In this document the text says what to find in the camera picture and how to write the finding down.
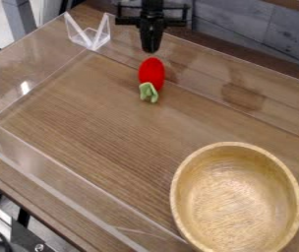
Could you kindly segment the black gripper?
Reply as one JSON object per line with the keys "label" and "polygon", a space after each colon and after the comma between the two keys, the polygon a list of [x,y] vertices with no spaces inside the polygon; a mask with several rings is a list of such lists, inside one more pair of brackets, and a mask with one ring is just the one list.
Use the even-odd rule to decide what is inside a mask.
{"label": "black gripper", "polygon": [[[165,28],[182,27],[187,24],[190,5],[186,3],[166,0],[118,0],[114,5],[116,7],[115,23],[139,26],[142,47],[149,53],[154,53],[161,48]],[[126,9],[138,10],[139,15],[126,16],[123,14]]]}

